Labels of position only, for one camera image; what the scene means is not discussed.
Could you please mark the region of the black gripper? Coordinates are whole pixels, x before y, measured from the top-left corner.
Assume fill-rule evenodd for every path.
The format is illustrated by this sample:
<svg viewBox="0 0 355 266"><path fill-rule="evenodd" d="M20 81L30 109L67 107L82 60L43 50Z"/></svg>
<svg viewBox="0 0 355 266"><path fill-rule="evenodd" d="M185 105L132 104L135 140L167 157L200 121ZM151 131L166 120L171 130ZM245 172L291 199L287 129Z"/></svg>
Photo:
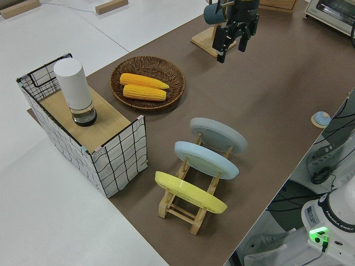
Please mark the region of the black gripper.
<svg viewBox="0 0 355 266"><path fill-rule="evenodd" d="M241 39L238 50L245 52L249 39L255 35L258 24L258 0L254 1L228 1L231 5L226 8L227 26L244 23L241 26ZM217 52L217 61L224 63L226 51L228 49L228 30L222 26L217 26L212 47Z"/></svg>

